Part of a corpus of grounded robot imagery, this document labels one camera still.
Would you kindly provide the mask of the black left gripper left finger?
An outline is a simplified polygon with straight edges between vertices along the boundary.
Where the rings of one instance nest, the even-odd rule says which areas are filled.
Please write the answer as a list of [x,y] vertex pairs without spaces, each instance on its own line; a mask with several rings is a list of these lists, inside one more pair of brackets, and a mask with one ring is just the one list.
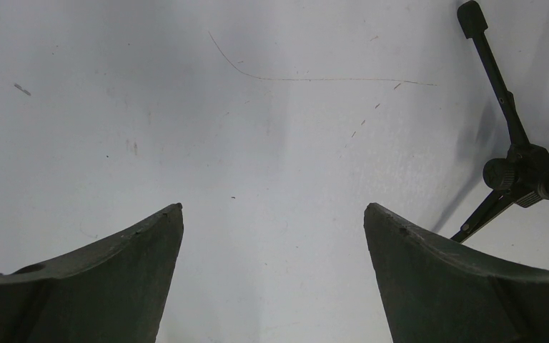
[[182,205],[0,274],[0,342],[154,342],[184,233]]

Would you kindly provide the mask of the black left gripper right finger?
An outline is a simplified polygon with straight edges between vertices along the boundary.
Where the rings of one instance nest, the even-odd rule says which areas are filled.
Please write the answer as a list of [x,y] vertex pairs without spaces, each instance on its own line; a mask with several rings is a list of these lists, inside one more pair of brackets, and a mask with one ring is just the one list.
[[471,249],[377,203],[364,229],[394,342],[549,342],[549,270]]

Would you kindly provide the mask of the small black tripod microphone stand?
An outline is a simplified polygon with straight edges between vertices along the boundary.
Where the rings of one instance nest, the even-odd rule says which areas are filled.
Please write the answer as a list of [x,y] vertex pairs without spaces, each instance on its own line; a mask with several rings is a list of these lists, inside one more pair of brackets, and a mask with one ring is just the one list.
[[500,73],[485,31],[488,24],[476,1],[467,1],[457,9],[457,19],[466,39],[471,39],[483,64],[505,117],[510,147],[505,158],[489,160],[483,167],[483,180],[492,189],[451,237],[463,243],[510,206],[531,207],[549,200],[549,151],[532,144],[518,116],[513,93]]

